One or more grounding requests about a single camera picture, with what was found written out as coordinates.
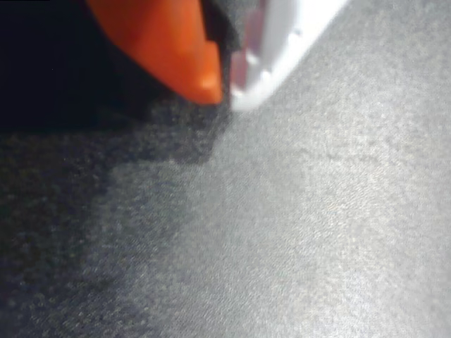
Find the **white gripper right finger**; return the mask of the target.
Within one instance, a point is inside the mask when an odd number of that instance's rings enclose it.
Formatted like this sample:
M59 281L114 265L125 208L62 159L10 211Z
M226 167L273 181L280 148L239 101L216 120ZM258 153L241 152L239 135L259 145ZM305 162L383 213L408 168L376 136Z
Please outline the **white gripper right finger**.
M276 93L346 0L260 1L230 60L230 108L253 111Z

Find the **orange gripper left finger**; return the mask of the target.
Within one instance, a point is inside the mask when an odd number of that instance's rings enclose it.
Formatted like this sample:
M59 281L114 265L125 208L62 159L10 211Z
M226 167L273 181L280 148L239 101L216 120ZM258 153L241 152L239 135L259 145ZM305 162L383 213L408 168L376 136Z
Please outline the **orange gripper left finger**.
M206 36L200 1L90 0L87 5L110 41L150 75L188 101L221 102L219 49Z

